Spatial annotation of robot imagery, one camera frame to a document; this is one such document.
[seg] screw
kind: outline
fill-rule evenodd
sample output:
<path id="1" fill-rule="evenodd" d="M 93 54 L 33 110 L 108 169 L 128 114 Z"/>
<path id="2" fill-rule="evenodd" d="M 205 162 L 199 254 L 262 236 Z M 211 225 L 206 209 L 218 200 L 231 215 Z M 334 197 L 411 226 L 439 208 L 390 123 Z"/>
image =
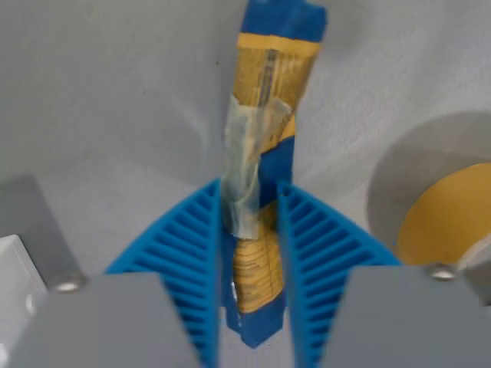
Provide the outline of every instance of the screw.
<path id="1" fill-rule="evenodd" d="M 454 266 L 444 263 L 430 264 L 426 268 L 428 275 L 437 281 L 453 281 L 457 277 Z"/>
<path id="2" fill-rule="evenodd" d="M 48 289 L 59 294 L 72 294 L 82 289 L 86 283 L 87 279 L 82 274 L 66 274 L 50 282 Z"/>

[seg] blue plastic part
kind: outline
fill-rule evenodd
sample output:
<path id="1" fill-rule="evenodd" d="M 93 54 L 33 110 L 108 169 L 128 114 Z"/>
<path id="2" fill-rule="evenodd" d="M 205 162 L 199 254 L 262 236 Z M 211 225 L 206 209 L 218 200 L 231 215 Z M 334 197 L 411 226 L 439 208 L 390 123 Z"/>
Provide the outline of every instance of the blue plastic part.
<path id="1" fill-rule="evenodd" d="M 278 186 L 280 244 L 295 365 L 317 365 L 341 302 L 349 271 L 399 265 L 376 239 L 294 185 Z"/>
<path id="2" fill-rule="evenodd" d="M 292 182 L 295 137 L 281 141 L 275 148 L 261 155 L 259 161 L 260 208 L 277 199 L 278 182 Z"/>
<path id="3" fill-rule="evenodd" d="M 199 358 L 209 368 L 218 366 L 221 235 L 216 180 L 154 222 L 107 269 L 108 274 L 160 273 Z"/>
<path id="4" fill-rule="evenodd" d="M 249 0 L 241 32 L 320 42 L 327 23 L 326 9 L 304 0 Z"/>

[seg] white surface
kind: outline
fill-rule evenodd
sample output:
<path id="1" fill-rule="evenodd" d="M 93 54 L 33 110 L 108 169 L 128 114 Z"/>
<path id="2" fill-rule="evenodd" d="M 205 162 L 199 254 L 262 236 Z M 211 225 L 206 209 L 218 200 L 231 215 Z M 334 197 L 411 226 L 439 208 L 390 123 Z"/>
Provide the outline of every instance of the white surface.
<path id="1" fill-rule="evenodd" d="M 491 2 L 323 3 L 295 181 L 390 244 L 432 181 L 491 160 Z M 219 174 L 244 4 L 0 3 L 0 195 L 33 178 L 88 274 Z M 222 338 L 241 368 L 291 354 L 281 335 L 257 350 Z"/>
<path id="2" fill-rule="evenodd" d="M 45 294 L 21 239 L 0 238 L 0 367 Z"/>

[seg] yellow label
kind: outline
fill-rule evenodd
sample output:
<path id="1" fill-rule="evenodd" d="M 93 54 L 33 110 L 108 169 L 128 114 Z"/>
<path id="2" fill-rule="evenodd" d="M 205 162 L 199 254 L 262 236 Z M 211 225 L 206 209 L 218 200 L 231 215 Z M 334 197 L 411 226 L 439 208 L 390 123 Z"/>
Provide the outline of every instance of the yellow label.
<path id="1" fill-rule="evenodd" d="M 241 33 L 238 41 L 236 78 L 233 94 L 241 106 L 257 107 L 265 101 L 262 93 L 267 86 L 268 99 L 278 98 L 295 112 L 303 96 L 308 76 L 320 45 L 315 42 L 292 40 L 277 36 Z M 274 56 L 269 59 L 269 52 Z M 281 128 L 265 143 L 262 152 L 295 135 L 293 114 L 286 117 Z"/>
<path id="2" fill-rule="evenodd" d="M 409 265 L 456 264 L 491 233 L 491 163 L 457 171 L 413 204 L 397 236 L 397 256 Z"/>
<path id="3" fill-rule="evenodd" d="M 238 306 L 243 313 L 257 311 L 283 290 L 276 202 L 262 209 L 259 220 L 259 240 L 239 240 L 233 259 Z"/>

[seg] blue and yellow wrapper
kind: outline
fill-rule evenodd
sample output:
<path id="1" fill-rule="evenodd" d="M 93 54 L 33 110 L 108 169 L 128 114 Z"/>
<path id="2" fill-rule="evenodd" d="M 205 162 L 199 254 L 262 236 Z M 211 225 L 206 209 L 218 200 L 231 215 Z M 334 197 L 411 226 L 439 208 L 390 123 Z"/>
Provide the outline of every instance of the blue and yellow wrapper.
<path id="1" fill-rule="evenodd" d="M 227 324 L 251 347 L 282 328 L 285 297 L 276 234 L 276 184 L 292 181 L 294 113 L 326 24 L 324 8 L 301 0 L 250 0 L 237 42 L 234 104 L 247 111 L 276 99 L 290 107 L 285 121 L 260 147 L 257 239 L 223 233 L 222 302 Z"/>

